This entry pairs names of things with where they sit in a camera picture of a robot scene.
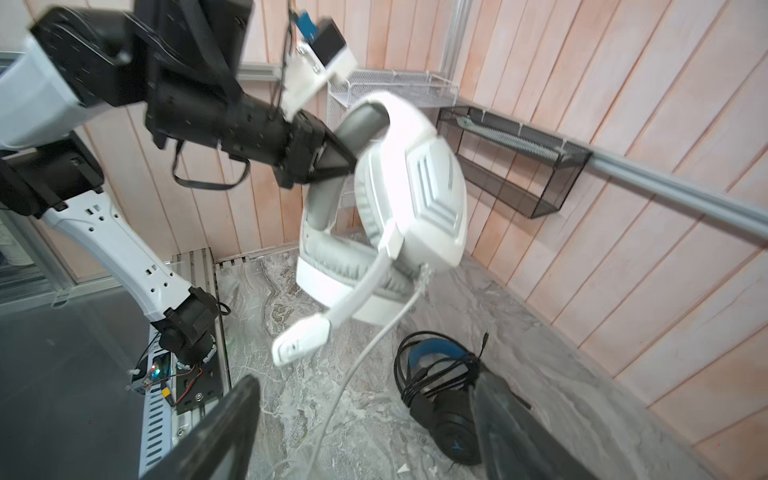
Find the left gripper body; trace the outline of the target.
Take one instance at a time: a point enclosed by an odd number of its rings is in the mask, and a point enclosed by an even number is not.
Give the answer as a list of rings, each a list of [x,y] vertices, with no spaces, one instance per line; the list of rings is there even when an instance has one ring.
[[[285,119],[270,104],[242,93],[234,101],[221,89],[162,75],[148,89],[145,126],[159,149],[169,139],[176,141],[171,173],[174,181],[190,189],[233,189],[245,181],[252,161],[270,166],[278,186],[290,189],[327,178],[316,167],[319,151],[326,143],[327,128],[305,111]],[[185,179],[177,175],[185,144],[219,149],[244,165],[233,183]]]

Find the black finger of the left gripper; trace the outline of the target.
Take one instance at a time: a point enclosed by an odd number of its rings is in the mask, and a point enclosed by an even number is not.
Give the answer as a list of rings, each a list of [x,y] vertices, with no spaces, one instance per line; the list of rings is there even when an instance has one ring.
[[[326,130],[311,168],[311,182],[347,177],[355,171],[357,161],[356,154],[334,132]]]

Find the black headphones with blue band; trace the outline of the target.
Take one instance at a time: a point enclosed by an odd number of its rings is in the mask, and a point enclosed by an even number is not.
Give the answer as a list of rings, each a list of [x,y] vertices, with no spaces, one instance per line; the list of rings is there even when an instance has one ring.
[[[395,385],[410,416],[461,465],[482,463],[470,393],[483,368],[480,354],[428,330],[404,337],[394,357]]]

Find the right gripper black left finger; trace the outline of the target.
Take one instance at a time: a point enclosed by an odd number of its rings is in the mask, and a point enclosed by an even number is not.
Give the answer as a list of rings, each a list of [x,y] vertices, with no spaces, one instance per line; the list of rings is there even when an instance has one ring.
[[[146,479],[236,479],[247,477],[260,416],[261,386],[242,378]]]

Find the white headphones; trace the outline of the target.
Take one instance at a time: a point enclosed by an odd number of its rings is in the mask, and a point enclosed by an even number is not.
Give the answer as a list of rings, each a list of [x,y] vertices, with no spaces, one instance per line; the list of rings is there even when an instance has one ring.
[[[367,240],[333,232],[343,178],[310,185],[295,281],[326,309],[273,341],[277,366],[314,353],[349,320],[392,328],[424,274],[457,267],[464,253],[465,177],[452,147],[419,108],[376,91],[353,105],[335,134],[357,157],[354,196]]]

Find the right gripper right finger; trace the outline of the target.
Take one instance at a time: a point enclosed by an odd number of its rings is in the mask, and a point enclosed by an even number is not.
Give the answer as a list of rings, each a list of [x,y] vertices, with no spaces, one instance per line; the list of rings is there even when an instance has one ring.
[[[479,374],[470,401],[489,479],[593,479],[501,377]]]

